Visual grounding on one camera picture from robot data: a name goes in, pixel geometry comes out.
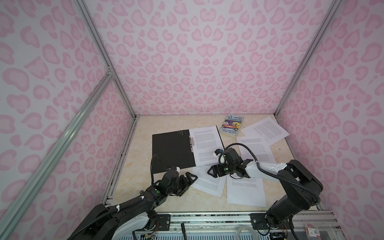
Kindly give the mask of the blue and black file folder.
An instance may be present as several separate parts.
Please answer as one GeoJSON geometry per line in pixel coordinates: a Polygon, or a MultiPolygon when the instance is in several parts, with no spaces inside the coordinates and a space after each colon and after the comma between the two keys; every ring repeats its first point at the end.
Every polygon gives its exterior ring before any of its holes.
{"type": "Polygon", "coordinates": [[[196,167],[190,144],[190,132],[180,130],[152,135],[153,173],[163,173],[172,166],[181,169],[196,167]]]}

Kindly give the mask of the printed paper sheet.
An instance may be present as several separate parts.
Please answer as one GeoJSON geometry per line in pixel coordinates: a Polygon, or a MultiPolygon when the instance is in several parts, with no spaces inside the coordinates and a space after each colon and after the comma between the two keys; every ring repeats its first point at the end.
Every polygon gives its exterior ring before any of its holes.
{"type": "Polygon", "coordinates": [[[192,148],[195,165],[218,164],[213,153],[216,149],[223,149],[224,145],[217,126],[189,129],[189,132],[195,142],[195,146],[192,148]]]}

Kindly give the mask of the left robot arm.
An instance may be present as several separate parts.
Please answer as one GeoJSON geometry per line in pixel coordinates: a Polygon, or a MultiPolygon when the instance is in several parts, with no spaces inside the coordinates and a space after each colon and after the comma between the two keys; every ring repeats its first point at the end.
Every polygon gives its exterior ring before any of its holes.
{"type": "Polygon", "coordinates": [[[76,230],[70,240],[111,240],[122,226],[128,231],[152,230],[156,224],[155,208],[169,196],[181,197],[198,176],[189,172],[180,175],[177,168],[168,169],[161,180],[152,183],[145,191],[121,204],[94,207],[76,230]]]}

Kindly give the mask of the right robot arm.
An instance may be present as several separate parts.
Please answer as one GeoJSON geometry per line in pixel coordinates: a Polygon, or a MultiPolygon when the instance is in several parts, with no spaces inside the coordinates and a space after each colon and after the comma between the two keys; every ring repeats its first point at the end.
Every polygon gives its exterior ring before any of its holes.
{"type": "Polygon", "coordinates": [[[240,179],[262,178],[279,182],[285,195],[276,201],[265,213],[262,224],[271,229],[277,229],[297,213],[309,210],[310,207],[321,203],[320,193],[322,183],[297,160],[288,163],[262,163],[256,155],[243,144],[251,158],[244,160],[233,145],[225,149],[217,149],[214,156],[218,164],[213,165],[207,174],[213,178],[237,175],[240,179]]]}

